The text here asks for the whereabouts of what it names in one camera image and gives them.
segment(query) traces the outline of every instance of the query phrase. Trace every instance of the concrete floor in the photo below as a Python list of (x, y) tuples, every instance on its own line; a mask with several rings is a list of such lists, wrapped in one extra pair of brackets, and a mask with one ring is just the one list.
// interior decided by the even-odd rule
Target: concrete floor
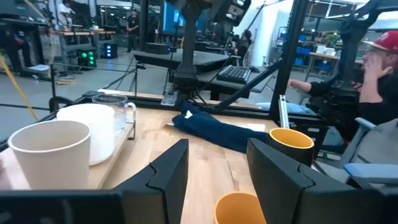
[[(119, 58), (112, 60), (100, 59), (98, 60), (98, 68), (108, 68), (116, 70), (125, 70), (133, 58), (132, 54), (124, 55), (124, 49), (120, 49)], [(140, 70), (138, 75), (137, 88), (140, 93), (162, 94), (163, 86), (166, 79), (165, 68), (148, 65), (147, 70)], [(56, 86), (56, 92), (59, 96), (64, 96), (70, 99), (77, 99), (82, 94), (90, 90), (97, 90), (113, 80), (123, 75), (124, 72), (109, 72), (101, 70), (92, 70), (83, 72), (82, 75), (76, 75), (77, 84)], [(302, 72), (292, 72), (290, 78), (303, 80), (304, 74)], [(16, 80), (26, 95), (29, 103), (32, 106), (48, 108), (48, 102), (51, 97), (51, 86), (49, 82), (40, 82), (28, 78), (16, 77)], [(125, 78), (119, 90), (128, 90), (132, 80), (132, 75)], [(243, 103), (260, 103), (269, 102), (272, 98), (272, 90), (275, 86), (275, 78), (272, 78), (268, 84), (269, 88), (265, 88), (262, 93), (251, 93), (249, 99), (239, 99)], [(203, 97), (210, 98), (210, 93), (204, 91)], [(298, 103), (298, 93), (288, 88), (286, 97), (288, 101)], [(18, 94), (11, 81), (5, 75), (0, 75), (0, 103), (25, 105), (21, 96)], [(44, 117), (48, 111), (35, 110), (39, 118)], [(9, 108), (0, 107), (0, 139), (9, 137), (14, 131), (32, 124), (34, 118), (27, 109), (23, 108)]]

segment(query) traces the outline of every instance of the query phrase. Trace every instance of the white cup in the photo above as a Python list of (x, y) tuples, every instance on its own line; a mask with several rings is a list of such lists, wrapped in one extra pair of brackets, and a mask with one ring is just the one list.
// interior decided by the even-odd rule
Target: white cup
[(90, 129), (76, 121), (45, 121), (24, 127), (9, 147), (33, 190), (87, 189)]

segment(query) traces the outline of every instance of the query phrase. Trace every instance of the navy towel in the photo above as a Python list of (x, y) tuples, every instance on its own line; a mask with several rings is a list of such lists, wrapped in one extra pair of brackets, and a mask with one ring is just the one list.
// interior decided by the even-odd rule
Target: navy towel
[[(190, 111), (193, 116), (185, 118), (187, 111)], [(262, 142), (267, 141), (266, 133), (221, 123), (189, 102), (182, 105), (181, 112), (173, 118), (176, 128), (218, 146), (246, 153), (249, 138), (256, 138)]]

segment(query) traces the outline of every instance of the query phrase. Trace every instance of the baseball cap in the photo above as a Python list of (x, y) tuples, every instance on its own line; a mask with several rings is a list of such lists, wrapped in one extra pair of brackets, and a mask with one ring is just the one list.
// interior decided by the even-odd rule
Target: baseball cap
[(370, 46), (398, 54), (398, 30), (390, 30), (381, 35), (377, 41), (363, 41)]

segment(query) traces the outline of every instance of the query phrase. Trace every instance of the mug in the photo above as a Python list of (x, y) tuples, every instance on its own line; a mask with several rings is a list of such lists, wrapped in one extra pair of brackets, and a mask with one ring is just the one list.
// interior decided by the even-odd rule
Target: mug
[(16, 131), (8, 145), (31, 189), (87, 189), (90, 136), (83, 123), (53, 120)]
[(266, 224), (266, 219), (257, 196), (232, 192), (216, 202), (214, 224)]
[(307, 135), (287, 128), (274, 128), (269, 132), (267, 144), (296, 161), (311, 167), (314, 143)]
[[(115, 131), (119, 134), (126, 128), (126, 123), (134, 123), (137, 107), (134, 103), (128, 103), (128, 98), (119, 94), (99, 94), (93, 97), (93, 103), (107, 105), (115, 110)], [(127, 109), (132, 108), (132, 115), (127, 114)]]

